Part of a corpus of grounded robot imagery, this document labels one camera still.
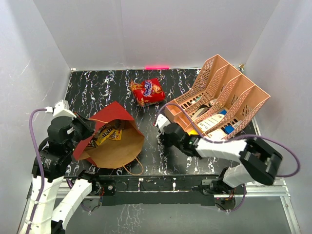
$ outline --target snack bag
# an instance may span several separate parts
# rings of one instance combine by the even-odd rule
[[[157,78],[148,79],[141,84],[130,82],[130,89],[138,104],[142,107],[163,101],[165,93],[162,91]]]

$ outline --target cable connector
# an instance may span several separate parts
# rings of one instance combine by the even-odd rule
[[[53,107],[47,106],[47,107],[45,107],[45,109],[47,109],[47,110],[45,111],[46,113],[52,113],[52,114],[53,114]]]

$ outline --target yellow object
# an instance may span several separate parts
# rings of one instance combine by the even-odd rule
[[[113,130],[113,133],[111,134],[109,139],[110,140],[121,140],[121,133],[122,133],[121,129]]]
[[[198,133],[194,129],[191,130],[188,134],[189,135],[198,135]]]
[[[113,128],[104,128],[103,131],[99,134],[96,144],[99,146],[104,141],[106,141],[114,133]]]

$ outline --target gray floor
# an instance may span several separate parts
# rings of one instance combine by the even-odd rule
[[[87,201],[85,205],[96,203]],[[66,233],[290,234],[291,231],[279,197],[247,197],[243,206],[231,214],[191,204],[100,207],[91,215],[79,207]]]

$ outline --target black table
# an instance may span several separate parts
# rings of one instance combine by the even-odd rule
[[[214,157],[198,159],[187,157],[175,147],[164,148],[157,140],[157,128],[153,126],[155,115],[162,105],[187,92],[194,83],[200,69],[172,70],[128,70],[128,71],[81,71],[73,72],[70,78],[66,100],[70,109],[85,117],[94,115],[110,103],[117,101],[136,120],[138,128],[145,135],[145,143],[139,160],[144,166],[144,175],[196,175],[219,174],[223,168],[237,165],[236,162]],[[141,83],[150,78],[159,78],[166,94],[162,103],[140,107],[129,89],[131,80]],[[255,134],[252,122],[239,134]],[[133,174],[141,172],[137,162],[127,165]],[[97,168],[86,160],[73,162],[66,175],[77,176],[83,169],[100,175],[126,175],[123,168]]]

